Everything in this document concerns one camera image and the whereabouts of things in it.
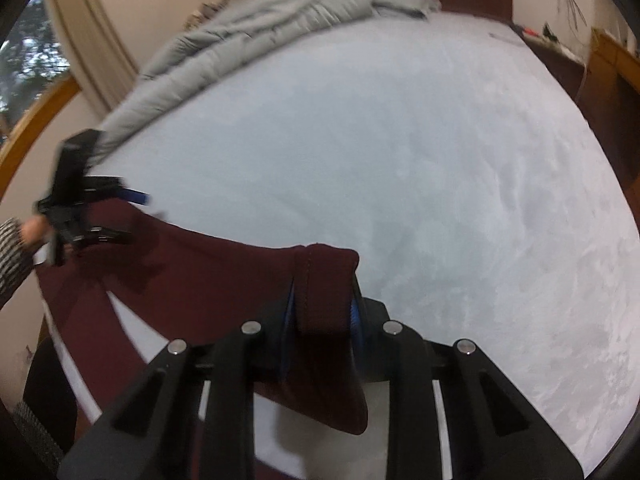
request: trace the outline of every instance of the bed sheet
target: bed sheet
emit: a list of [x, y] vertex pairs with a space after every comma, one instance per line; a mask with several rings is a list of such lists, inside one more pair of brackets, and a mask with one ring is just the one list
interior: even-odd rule
[[[638, 231], [580, 111], [504, 25], [442, 13], [304, 38], [93, 173], [183, 228], [357, 250], [366, 296], [425, 338], [475, 340], [585, 473], [635, 411]], [[383, 478], [388, 392], [367, 396], [360, 440], [258, 398], [258, 458], [300, 478]]]

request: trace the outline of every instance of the beige curtain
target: beige curtain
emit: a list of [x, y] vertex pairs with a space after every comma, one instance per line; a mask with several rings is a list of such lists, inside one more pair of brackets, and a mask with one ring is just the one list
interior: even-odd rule
[[71, 72], [100, 117], [133, 88], [138, 68], [100, 0], [45, 0]]

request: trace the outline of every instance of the bed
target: bed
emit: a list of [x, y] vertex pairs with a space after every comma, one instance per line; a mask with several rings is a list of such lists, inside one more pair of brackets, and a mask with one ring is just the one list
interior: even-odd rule
[[[587, 474], [640, 397], [638, 230], [580, 111], [503, 23], [510, 0], [441, 1], [427, 20], [360, 20], [288, 44], [92, 171], [148, 192], [145, 211], [185, 230], [357, 250], [366, 296], [425, 338], [477, 341]], [[174, 336], [110, 302], [143, 361]], [[47, 317], [95, 419], [70, 322]], [[84, 348], [107, 362], [100, 327], [90, 333]], [[294, 478], [382, 478], [388, 390], [366, 393], [357, 438], [258, 396], [258, 459]]]

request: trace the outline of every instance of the silver bolt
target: silver bolt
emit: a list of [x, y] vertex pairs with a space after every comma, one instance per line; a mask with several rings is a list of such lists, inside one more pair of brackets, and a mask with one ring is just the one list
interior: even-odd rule
[[397, 321], [387, 321], [382, 326], [382, 330], [389, 335], [398, 335], [402, 332], [402, 323], [398, 323]]
[[245, 321], [242, 324], [241, 330], [245, 335], [254, 335], [262, 330], [262, 325], [257, 321]]
[[462, 352], [466, 355], [471, 355], [476, 351], [476, 343], [474, 343], [473, 341], [469, 341], [469, 339], [461, 339], [460, 341], [458, 341], [456, 347], [458, 348], [459, 352]]
[[187, 349], [187, 343], [184, 339], [174, 339], [166, 349], [169, 351], [169, 354], [178, 355]]

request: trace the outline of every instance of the striped sleeve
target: striped sleeve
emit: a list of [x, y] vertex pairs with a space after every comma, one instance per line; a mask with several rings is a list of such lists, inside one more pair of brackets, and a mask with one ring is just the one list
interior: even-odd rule
[[11, 218], [0, 225], [0, 308], [33, 270], [33, 255], [24, 248], [20, 222]]

